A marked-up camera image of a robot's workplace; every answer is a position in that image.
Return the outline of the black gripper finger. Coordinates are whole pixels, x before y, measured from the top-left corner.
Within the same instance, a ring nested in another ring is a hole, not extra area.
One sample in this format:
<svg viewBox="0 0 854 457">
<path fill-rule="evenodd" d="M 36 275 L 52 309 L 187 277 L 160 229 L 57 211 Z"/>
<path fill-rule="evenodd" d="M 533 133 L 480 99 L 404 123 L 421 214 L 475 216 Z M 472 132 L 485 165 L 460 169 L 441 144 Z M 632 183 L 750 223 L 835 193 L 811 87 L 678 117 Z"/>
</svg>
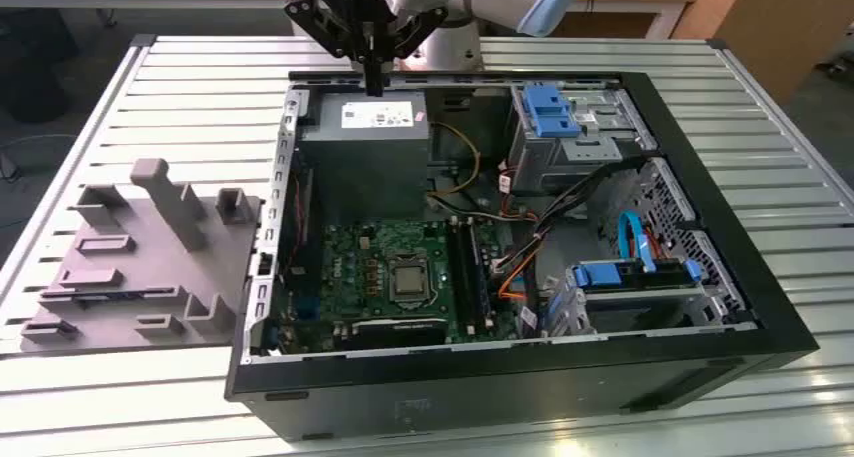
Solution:
<svg viewBox="0 0 854 457">
<path fill-rule="evenodd" d="M 284 12 L 296 27 L 336 58 L 347 58 L 361 73 L 364 91 L 373 96 L 373 50 L 364 24 L 348 22 L 321 0 L 287 0 Z"/>
<path fill-rule="evenodd" d="M 432 34 L 448 16 L 444 6 L 411 16 L 396 24 L 396 17 L 387 16 L 373 22 L 373 95 L 381 96 L 387 85 L 385 74 L 393 61 L 408 57 Z"/>
</svg>

